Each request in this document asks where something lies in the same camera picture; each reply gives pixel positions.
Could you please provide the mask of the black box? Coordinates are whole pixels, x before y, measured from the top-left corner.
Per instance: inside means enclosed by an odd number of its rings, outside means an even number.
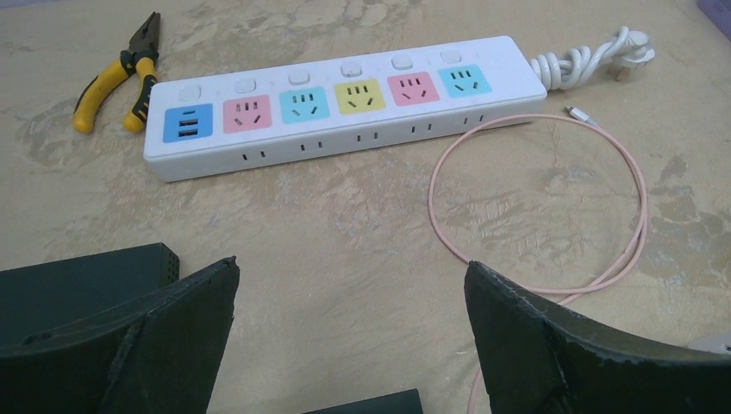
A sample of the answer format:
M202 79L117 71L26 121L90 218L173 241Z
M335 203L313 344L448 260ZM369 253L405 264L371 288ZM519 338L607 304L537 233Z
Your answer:
M155 292L179 273L179 257L162 242L4 270L1 346Z
M343 405L331 406L306 414L423 414L417 389L394 392Z

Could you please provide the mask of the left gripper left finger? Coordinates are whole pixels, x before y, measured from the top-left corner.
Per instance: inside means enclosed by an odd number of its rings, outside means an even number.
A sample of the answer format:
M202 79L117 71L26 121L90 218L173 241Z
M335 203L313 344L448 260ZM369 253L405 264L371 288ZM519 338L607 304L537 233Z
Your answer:
M240 269L221 259L156 292L1 352L4 413L204 413Z

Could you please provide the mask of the purple socket base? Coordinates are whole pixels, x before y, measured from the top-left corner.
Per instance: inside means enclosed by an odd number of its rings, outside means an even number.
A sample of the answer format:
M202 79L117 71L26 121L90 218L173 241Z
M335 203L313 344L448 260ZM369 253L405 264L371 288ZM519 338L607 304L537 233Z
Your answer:
M697 7L719 29L730 29L730 0L697 0Z

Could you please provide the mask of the white cube adapter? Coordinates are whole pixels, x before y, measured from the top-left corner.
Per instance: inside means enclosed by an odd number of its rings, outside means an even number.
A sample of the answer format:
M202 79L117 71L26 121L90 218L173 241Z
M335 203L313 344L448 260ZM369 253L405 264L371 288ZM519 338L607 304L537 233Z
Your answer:
M715 354L730 354L731 333L716 334L698 338L688 348Z

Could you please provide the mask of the yellow black needle-nose pliers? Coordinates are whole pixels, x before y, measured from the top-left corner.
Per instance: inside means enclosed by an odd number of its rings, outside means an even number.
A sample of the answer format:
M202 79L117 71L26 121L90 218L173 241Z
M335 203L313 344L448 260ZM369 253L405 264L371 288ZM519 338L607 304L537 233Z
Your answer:
M155 65L159 58L160 22L161 14L151 13L135 31L128 47L84 88L72 116L72 126L76 131L90 133L104 100L133 75L138 76L140 87L132 108L122 119L122 126L133 133L139 133L146 127L151 91L158 83Z

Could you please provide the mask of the white power strip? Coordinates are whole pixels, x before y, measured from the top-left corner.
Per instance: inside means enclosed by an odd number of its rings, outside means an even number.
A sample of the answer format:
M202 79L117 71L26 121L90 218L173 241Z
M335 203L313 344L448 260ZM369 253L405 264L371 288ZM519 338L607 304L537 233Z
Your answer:
M541 111L508 36L156 84L143 157L165 182L460 135Z

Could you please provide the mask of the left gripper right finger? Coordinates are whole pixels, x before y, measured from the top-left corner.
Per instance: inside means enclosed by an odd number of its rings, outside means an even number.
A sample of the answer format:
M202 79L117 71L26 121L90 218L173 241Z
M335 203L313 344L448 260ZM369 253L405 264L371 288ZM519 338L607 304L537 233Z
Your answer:
M730 358L656 342L473 261L465 302L494 413L727 413Z

